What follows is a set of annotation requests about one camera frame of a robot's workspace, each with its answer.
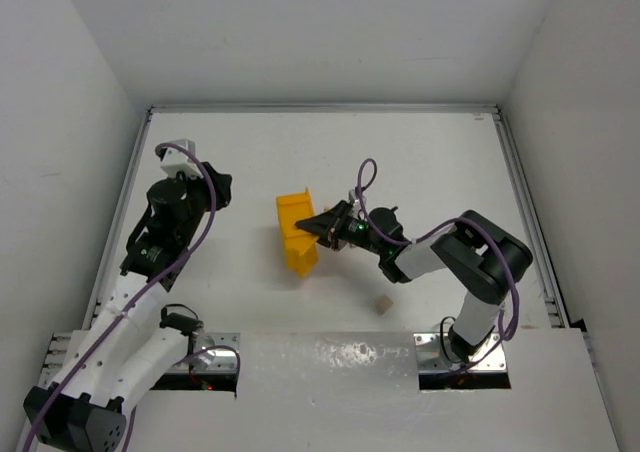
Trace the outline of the yellow plastic bin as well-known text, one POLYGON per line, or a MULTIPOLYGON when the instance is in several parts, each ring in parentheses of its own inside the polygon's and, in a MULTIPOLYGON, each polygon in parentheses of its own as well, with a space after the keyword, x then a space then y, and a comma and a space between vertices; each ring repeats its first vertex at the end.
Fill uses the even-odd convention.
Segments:
POLYGON ((286 266, 305 278, 318 262, 318 237, 296 226, 298 221, 315 215, 309 189, 278 196, 276 211, 286 266))

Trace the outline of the light wood cube block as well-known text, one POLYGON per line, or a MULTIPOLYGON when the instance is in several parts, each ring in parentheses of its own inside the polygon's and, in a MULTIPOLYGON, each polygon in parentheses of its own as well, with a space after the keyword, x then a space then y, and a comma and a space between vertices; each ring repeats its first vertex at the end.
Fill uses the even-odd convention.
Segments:
POLYGON ((387 295, 381 296, 375 304, 376 311, 379 315, 386 314, 394 305, 394 301, 387 295))

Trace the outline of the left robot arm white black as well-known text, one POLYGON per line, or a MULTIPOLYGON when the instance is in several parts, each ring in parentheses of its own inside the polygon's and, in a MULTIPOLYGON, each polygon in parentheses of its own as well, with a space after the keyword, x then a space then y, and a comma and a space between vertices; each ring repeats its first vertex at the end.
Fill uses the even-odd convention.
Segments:
POLYGON ((231 202, 232 177, 209 163, 164 166, 127 238, 120 273, 74 355, 23 408, 23 445, 60 451, 124 451, 136 408, 167 370, 192 354, 202 323, 167 313, 168 295, 215 213, 231 202))

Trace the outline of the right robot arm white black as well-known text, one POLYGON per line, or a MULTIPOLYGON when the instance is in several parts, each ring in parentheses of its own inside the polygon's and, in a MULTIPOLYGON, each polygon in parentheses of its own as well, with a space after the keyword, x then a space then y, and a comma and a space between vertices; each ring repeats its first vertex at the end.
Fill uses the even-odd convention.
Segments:
POLYGON ((508 293, 533 263, 522 241, 474 210, 467 210, 423 241, 411 242, 394 208, 356 213, 344 200, 295 222, 295 227, 333 250, 349 244, 378 256, 378 267, 392 283, 409 283, 448 269, 464 286, 463 305, 445 348, 469 364, 493 332, 508 293))

